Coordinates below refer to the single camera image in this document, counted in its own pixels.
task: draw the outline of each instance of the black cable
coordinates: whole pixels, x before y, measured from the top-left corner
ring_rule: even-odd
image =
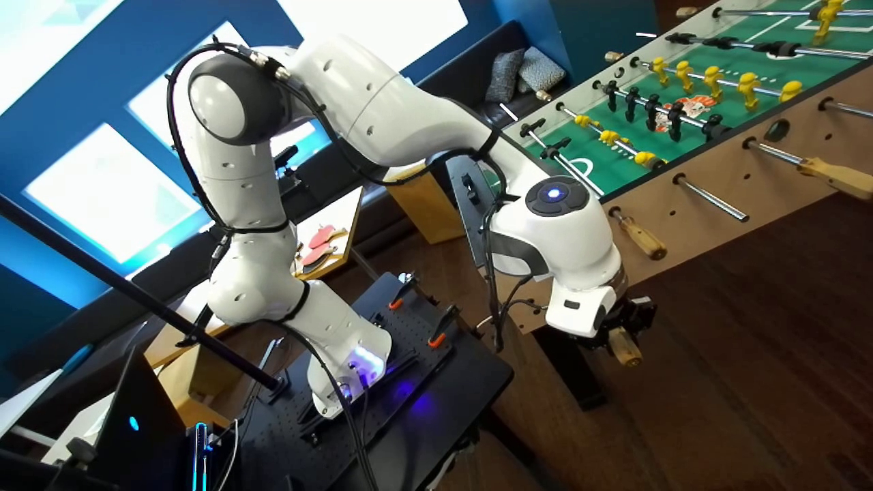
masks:
[[[497,294],[497,270],[492,270],[492,251],[490,251],[490,215],[483,215],[483,267],[484,267],[484,283],[488,283],[488,315],[492,324],[492,350],[502,353],[502,308]]]
[[[327,132],[327,140],[330,140],[332,146],[337,146],[337,154],[345,154],[345,148],[340,146],[344,140],[334,135],[334,129],[330,125],[325,110],[314,101],[314,95],[311,95],[304,88],[293,86],[293,81],[289,81],[289,88],[293,90],[296,101],[321,122],[321,129]],[[405,176],[405,177],[401,177],[401,181],[372,177],[372,176],[367,176],[364,170],[353,167],[353,159],[349,159],[349,157],[344,157],[344,163],[351,167],[351,173],[356,173],[356,176],[359,176],[363,181],[367,181],[367,184],[375,184],[375,187],[402,187],[402,184],[408,184],[408,181],[417,181],[417,177],[427,176],[435,163],[442,163],[442,161],[446,161],[446,159],[456,159],[456,157],[473,157],[477,161],[483,161],[484,167],[490,167],[492,176],[497,176],[497,181],[499,181],[502,197],[506,197],[506,176],[503,176],[492,161],[479,159],[483,154],[479,154],[479,151],[472,151],[472,148],[446,151],[446,154],[435,157],[432,161],[427,161],[419,173]]]
[[[499,322],[503,322],[509,317],[509,308],[514,305],[514,294],[522,283],[529,283],[533,275],[522,275],[514,281],[514,286],[509,289],[506,301],[502,301],[502,308],[499,308]]]
[[[201,208],[207,211],[207,215],[216,222],[218,229],[229,229],[229,226],[220,222],[218,211],[213,208],[210,197],[207,197],[205,189],[198,187],[195,173],[192,173],[192,167],[191,167],[191,161],[188,161],[184,143],[183,143],[183,137],[179,137],[179,122],[177,122],[177,116],[175,116],[175,86],[177,86],[183,68],[184,68],[192,58],[198,58],[198,56],[205,56],[205,53],[231,53],[235,46],[237,46],[237,45],[220,45],[220,41],[213,41],[213,45],[207,45],[207,46],[198,46],[198,50],[188,53],[179,64],[175,64],[175,68],[172,68],[168,76],[166,76],[166,125],[168,125],[172,148],[175,148],[175,154],[179,157],[183,173],[188,176],[188,184],[191,184],[195,199],[201,202]]]
[[[325,358],[321,358],[321,356],[314,350],[314,345],[311,345],[304,337],[299,337],[292,324],[272,322],[272,319],[267,319],[267,324],[274,324],[274,327],[287,330],[287,332],[289,332],[292,338],[296,338],[296,342],[304,346],[304,353],[311,353],[314,360],[321,367],[321,372],[325,372],[327,380],[330,380],[330,387],[332,387],[334,398],[337,398],[340,406],[344,406],[344,417],[345,417],[349,435],[351,435],[351,450],[353,450],[356,466],[359,466],[359,473],[363,473],[363,477],[364,477],[364,485],[367,485],[371,491],[378,491],[372,466],[371,466],[371,462],[367,462],[367,457],[364,457],[364,446],[363,446],[359,432],[356,432],[356,425],[353,425],[351,405],[349,405],[349,398],[340,392],[340,387],[337,387],[334,377],[330,373]]]

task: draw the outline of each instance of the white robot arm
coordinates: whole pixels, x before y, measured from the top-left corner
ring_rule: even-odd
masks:
[[[191,73],[188,95],[198,122],[192,176],[235,229],[210,278],[210,308],[226,324],[289,322],[330,360],[345,398],[385,373],[390,337],[325,283],[289,275],[296,240],[267,143],[307,117],[319,116],[378,167],[483,148],[503,176],[503,195],[517,197],[490,219],[492,267],[550,278],[546,322],[584,338],[598,337],[618,298],[621,259],[599,202],[580,184],[547,177],[465,110],[422,92],[349,39],[303,45],[287,64],[244,50],[216,56]],[[315,364],[307,382],[315,409],[334,417],[340,405]]]

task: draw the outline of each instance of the window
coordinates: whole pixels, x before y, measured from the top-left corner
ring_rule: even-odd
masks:
[[[150,247],[157,253],[177,247],[157,240],[198,212],[198,204],[111,125],[81,140],[23,195],[119,264]]]
[[[0,4],[0,116],[60,64],[119,0]]]
[[[465,24],[458,0],[278,0],[303,39],[344,34],[394,71]]]

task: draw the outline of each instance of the foosball rod handle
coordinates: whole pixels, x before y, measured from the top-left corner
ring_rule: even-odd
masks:
[[[760,146],[756,140],[749,140],[743,148],[760,151],[764,157],[772,157],[776,161],[794,163],[799,170],[799,176],[808,177],[818,177],[825,181],[835,192],[842,192],[847,197],[857,197],[862,202],[873,202],[873,176],[851,170],[851,167],[840,167],[840,163],[828,163],[823,159],[814,157],[794,157],[788,151],[772,148],[772,146]]]
[[[644,353],[625,327],[610,327],[606,338],[608,353],[617,358],[618,367],[638,367],[644,360]]]
[[[610,208],[608,215],[625,229],[630,244],[649,257],[651,262],[659,262],[666,257],[666,247],[649,234],[644,226],[638,226],[630,215],[621,212],[621,208]]]
[[[696,17],[696,15],[697,15],[696,6],[682,6],[682,9],[677,9],[677,19],[686,19],[686,17]]]

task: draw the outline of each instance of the cable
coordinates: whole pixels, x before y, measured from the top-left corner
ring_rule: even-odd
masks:
[[[296,95],[296,101],[321,122],[321,129],[327,132],[330,143],[337,146],[340,154],[345,154],[345,148],[340,146],[344,140],[334,135],[334,129],[330,125],[325,110],[314,101],[314,95],[311,95],[304,88],[293,86],[293,81],[289,81],[289,88],[292,88],[292,92]],[[367,181],[367,184],[375,184],[375,187],[402,187],[402,184],[408,184],[408,181],[417,181],[417,177],[427,176],[431,167],[435,167],[435,163],[442,163],[442,161],[446,161],[446,159],[456,159],[456,157],[479,157],[479,154],[472,151],[472,148],[446,151],[446,154],[435,157],[431,163],[426,163],[419,173],[405,176],[405,177],[401,177],[401,181],[372,177],[372,176],[367,176],[364,170],[353,167],[353,159],[349,159],[349,157],[344,157],[344,163],[351,167],[351,173],[356,173],[356,176],[359,176],[363,181]],[[492,161],[488,161],[488,159],[483,159],[483,163],[492,170],[492,176],[499,177],[502,197],[503,197],[503,192],[506,192],[506,177],[503,177],[503,173],[502,173]]]
[[[499,308],[499,330],[503,327],[503,319],[509,317],[509,308],[514,305],[517,289],[521,289],[527,281],[532,281],[532,278],[533,278],[533,275],[522,275],[522,278],[517,278],[514,286],[509,289],[506,301],[503,301],[502,308]]]
[[[224,485],[226,485],[226,481],[229,481],[229,476],[231,476],[231,469],[235,469],[235,465],[237,465],[237,454],[239,454],[239,417],[235,417],[231,432],[235,432],[235,448],[231,448],[229,465],[226,465],[226,469],[224,469],[224,476],[220,476],[220,481],[218,481],[218,491],[224,491]]]
[[[128,353],[143,327],[146,327],[146,319],[138,322],[138,327],[128,337],[128,342],[126,342],[126,346],[119,353]]]
[[[183,143],[183,137],[179,137],[179,125],[177,125],[177,116],[175,116],[175,86],[177,86],[183,68],[184,68],[192,58],[198,58],[198,56],[205,56],[205,53],[229,53],[229,56],[231,56],[235,46],[237,46],[237,45],[220,45],[220,41],[213,41],[213,45],[207,45],[207,46],[198,46],[198,50],[188,53],[188,56],[168,71],[168,76],[166,76],[166,125],[168,125],[172,148],[175,148],[175,154],[179,157],[183,173],[188,176],[188,184],[191,184],[192,195],[198,197],[201,208],[207,211],[207,215],[216,222],[218,229],[229,229],[229,226],[220,222],[218,211],[213,208],[210,197],[207,197],[205,189],[198,187],[195,173],[192,173],[192,167],[191,167],[191,161],[188,161],[184,143]]]
[[[499,308],[499,294],[497,294],[497,270],[492,270],[492,251],[490,251],[490,215],[483,215],[483,262],[484,262],[484,283],[488,283],[488,312],[490,312],[490,324],[492,324],[492,350],[502,353],[502,308]]]
[[[272,319],[263,319],[263,322],[267,322],[267,324],[274,324],[274,327],[287,330],[292,338],[296,338],[296,342],[304,346],[304,353],[311,353],[314,360],[321,367],[321,372],[325,372],[327,380],[330,380],[330,387],[332,387],[334,398],[337,398],[340,406],[344,406],[344,417],[345,417],[349,435],[351,435],[351,450],[353,450],[353,459],[356,459],[359,473],[363,473],[363,477],[364,477],[364,485],[367,485],[371,491],[378,491],[372,466],[371,466],[371,462],[367,462],[367,457],[364,457],[364,446],[363,446],[359,435],[353,432],[351,405],[349,405],[349,398],[340,392],[340,387],[337,387],[334,377],[330,373],[325,358],[321,358],[321,356],[314,350],[314,345],[311,345],[307,338],[303,338],[292,324],[272,322]]]

